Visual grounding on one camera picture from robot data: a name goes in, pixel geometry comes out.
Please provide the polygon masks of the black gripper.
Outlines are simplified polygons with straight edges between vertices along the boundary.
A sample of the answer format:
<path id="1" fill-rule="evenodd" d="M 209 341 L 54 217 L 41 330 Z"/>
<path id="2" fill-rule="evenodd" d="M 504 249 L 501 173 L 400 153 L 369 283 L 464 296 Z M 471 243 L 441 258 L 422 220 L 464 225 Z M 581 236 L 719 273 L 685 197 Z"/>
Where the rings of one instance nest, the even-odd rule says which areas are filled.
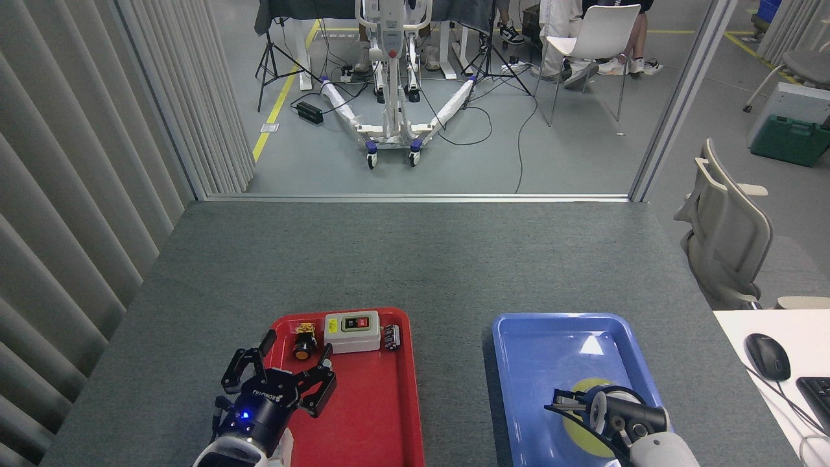
<path id="1" fill-rule="evenodd" d="M 628 388 L 555 389 L 545 410 L 572 422 L 589 424 L 596 433 L 661 433 L 668 431 L 668 413 L 649 406 Z"/>
<path id="2" fill-rule="evenodd" d="M 222 376 L 226 395 L 240 393 L 234 410 L 220 423 L 222 437 L 243 438 L 258 448 L 276 448 L 297 406 L 311 418 L 318 418 L 337 385 L 330 357 L 332 345 L 325 345 L 317 364 L 292 374 L 286 370 L 267 370 L 264 358 L 276 342 L 276 331 L 268 330 L 259 346 L 239 348 Z M 243 384 L 247 366 L 254 376 Z"/>

